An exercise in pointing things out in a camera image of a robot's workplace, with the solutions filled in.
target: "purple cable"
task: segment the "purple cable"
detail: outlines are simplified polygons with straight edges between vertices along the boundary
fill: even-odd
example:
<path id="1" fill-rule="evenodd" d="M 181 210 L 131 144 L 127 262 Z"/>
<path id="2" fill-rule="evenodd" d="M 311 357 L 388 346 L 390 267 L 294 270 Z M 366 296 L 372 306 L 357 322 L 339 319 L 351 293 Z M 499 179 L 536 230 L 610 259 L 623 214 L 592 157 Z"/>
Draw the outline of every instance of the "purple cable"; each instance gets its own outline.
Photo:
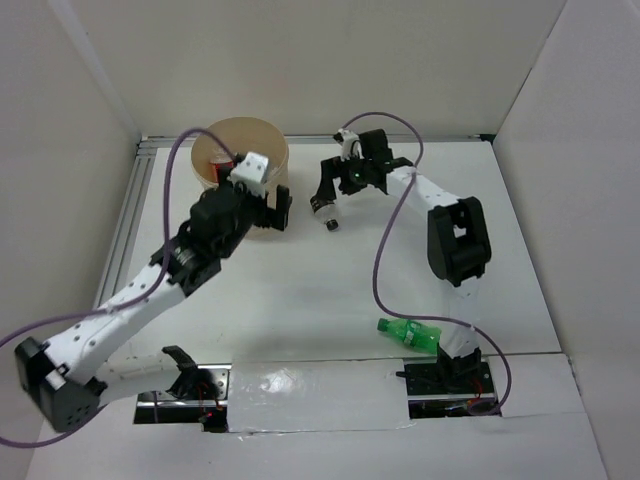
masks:
<path id="1" fill-rule="evenodd" d="M 153 285 L 151 285 L 151 287 L 149 287 L 148 290 L 146 290 L 144 293 L 142 293 L 141 295 L 128 300 L 124 303 L 121 303 L 117 306 L 114 307 L 115 311 L 120 311 L 120 310 L 124 310 L 126 308 L 129 308 L 133 305 L 136 305 L 142 301 L 144 301 L 146 298 L 148 298 L 153 292 L 155 292 L 158 287 L 160 287 L 160 285 L 162 284 L 162 280 L 164 279 L 165 274 L 167 273 L 167 270 L 169 268 L 169 253 L 170 253 L 170 239 L 171 239 L 171 234 L 170 234 L 170 229 L 169 229 L 169 194 L 171 191 L 171 173 L 173 171 L 173 164 L 175 163 L 176 160 L 176 155 L 178 153 L 178 148 L 180 148 L 180 145 L 182 145 L 182 143 L 191 135 L 194 134 L 202 134 L 202 135 L 206 135 L 209 138 L 211 138 L 213 141 L 215 141 L 218 145 L 220 145 L 220 147 L 225 151 L 225 153 L 227 155 L 229 155 L 229 158 L 233 159 L 234 156 L 231 153 L 231 151 L 229 150 L 229 148 L 227 148 L 227 146 L 213 133 L 211 133 L 209 130 L 205 130 L 204 128 L 190 128 L 189 130 L 186 130 L 184 132 L 182 132 L 180 134 L 180 136 L 176 139 L 176 141 L 174 142 L 173 146 L 171 147 L 171 151 L 169 152 L 169 159 L 167 160 L 167 168 L 165 171 L 165 175 L 164 175 L 164 189 L 163 189 L 163 199 L 162 199 L 162 228 L 163 228 L 163 236 L 164 236 L 164 244 L 162 246 L 162 253 L 163 253 L 163 259 L 162 259 L 162 267 L 160 269 L 160 273 L 158 275 L 158 278 L 156 279 L 156 281 L 153 283 Z M 60 322 L 66 322 L 69 320 L 77 320 L 77 319 L 84 319 L 87 317 L 92 317 L 95 315 L 102 315 L 103 313 L 107 313 L 107 309 L 104 308 L 98 308 L 95 310 L 89 310 L 87 312 L 78 312 L 78 313 L 69 313 L 66 315 L 58 315 L 55 317 L 50 317 L 50 318 L 46 318 L 44 320 L 39 320 L 37 322 L 33 322 L 29 325 L 26 325 L 22 328 L 19 328 L 18 330 L 16 330 L 15 332 L 10 333 L 9 335 L 7 335 L 6 337 L 0 339 L 0 348 L 4 347 L 6 344 L 8 344 L 10 341 L 24 335 L 25 333 L 28 333 L 32 330 L 35 330 L 37 328 L 40 327 L 44 327 L 46 325 L 53 325 L 54 323 L 60 323 Z M 154 397 L 154 408 L 157 406 L 156 402 L 155 402 L 156 397 Z M 70 432 L 66 432 L 63 433 L 62 435 L 58 435 L 57 437 L 51 438 L 49 440 L 43 440 L 41 442 L 17 442 L 14 440 L 10 440 L 8 438 L 4 438 L 2 436 L 0 436 L 0 445 L 4 445 L 6 447 L 12 447 L 12 448 L 41 448 L 41 447 L 46 447 L 49 445 L 53 445 L 54 443 L 58 443 L 61 440 L 64 440 L 65 438 L 67 438 L 69 435 L 77 432 L 78 430 L 80 430 L 82 427 L 84 427 L 89 421 L 91 421 L 93 418 L 95 417 L 95 415 L 91 418 L 89 418 L 87 421 L 85 421 L 84 423 L 82 423 L 77 429 L 75 430 L 71 430 Z M 156 419 L 156 423 L 157 423 L 157 419 L 158 419 L 158 414 L 157 411 L 154 411 L 154 418 Z"/>
<path id="2" fill-rule="evenodd" d="M 365 112 L 365 113 L 361 113 L 360 115 L 357 115 L 356 117 L 353 117 L 351 120 L 349 120 L 347 123 L 345 123 L 342 128 L 347 128 L 353 122 L 355 122 L 356 120 L 359 120 L 362 117 L 368 117 L 368 116 L 374 116 L 374 115 L 375 116 L 388 117 L 388 118 L 392 118 L 394 120 L 397 120 L 398 122 L 402 123 L 407 128 L 409 128 L 409 130 L 411 130 L 411 132 L 416 136 L 416 139 L 418 140 L 418 144 L 420 145 L 420 152 L 418 153 L 418 158 L 414 162 L 414 165 L 417 167 L 418 164 L 420 163 L 420 160 L 422 160 L 422 155 L 424 154 L 424 142 L 422 141 L 422 137 L 420 136 L 418 131 L 411 124 L 409 124 L 409 122 L 407 122 L 406 120 L 403 120 L 402 118 L 400 118 L 400 117 L 398 117 L 396 115 L 393 115 L 391 113 L 386 113 L 386 112 Z M 479 329 L 478 327 L 476 327 L 476 326 L 474 326 L 474 325 L 472 325 L 472 324 L 470 324 L 468 322 L 464 322 L 462 320 L 457 320 L 455 318 L 441 317 L 441 316 L 437 316 L 437 315 L 407 315 L 407 314 L 404 314 L 404 313 L 394 312 L 393 310 L 389 309 L 382 302 L 382 299 L 380 298 L 380 292 L 379 292 L 379 289 L 378 289 L 378 274 L 380 272 L 380 262 L 382 260 L 382 254 L 384 253 L 384 248 L 387 245 L 387 240 L 389 239 L 389 234 L 391 233 L 391 229 L 393 228 L 393 225 L 395 224 L 396 219 L 398 218 L 398 214 L 400 213 L 400 209 L 404 205 L 404 202 L 406 201 L 407 197 L 409 196 L 409 192 L 411 191 L 411 189 L 413 188 L 415 183 L 416 183 L 416 172 L 414 172 L 413 175 L 411 176 L 411 181 L 409 182 L 409 185 L 407 186 L 407 188 L 405 189 L 404 193 L 400 197 L 400 200 L 398 201 L 398 204 L 394 208 L 393 213 L 391 214 L 391 218 L 389 219 L 389 222 L 387 223 L 387 226 L 384 229 L 384 233 L 382 234 L 382 239 L 380 240 L 380 245 L 378 245 L 378 251 L 376 252 L 375 261 L 373 263 L 373 276 L 372 276 L 373 298 L 375 299 L 376 305 L 378 305 L 378 308 L 380 308 L 380 310 L 382 310 L 387 315 L 390 315 L 392 317 L 406 318 L 408 320 L 418 320 L 418 321 L 444 322 L 444 323 L 451 323 L 451 324 L 454 324 L 454 325 L 459 325 L 461 327 L 466 327 L 466 328 L 469 328 L 469 329 L 477 332 L 487 342 L 489 342 L 489 344 L 494 348 L 494 350 L 496 351 L 496 353 L 500 357 L 500 360 L 502 360 L 502 363 L 504 364 L 505 372 L 507 374 L 507 385 L 506 385 L 506 388 L 505 388 L 505 391 L 504 391 L 504 395 L 502 396 L 502 399 L 491 410 L 489 410 L 487 412 L 476 414 L 476 413 L 474 413 L 473 410 L 475 408 L 477 408 L 478 404 L 487 403 L 487 402 L 490 402 L 491 400 L 480 400 L 480 401 L 474 403 L 472 406 L 470 406 L 468 411 L 469 411 L 469 413 L 471 415 L 493 415 L 495 413 L 499 413 L 500 409 L 507 402 L 507 399 L 509 398 L 509 394 L 511 393 L 511 385 L 512 385 L 512 382 L 513 382 L 513 378 L 512 378 L 512 375 L 511 375 L 511 366 L 509 365 L 509 360 L 507 359 L 507 356 L 504 354 L 502 349 L 496 344 L 496 342 L 487 333 L 485 333 L 483 330 Z"/>

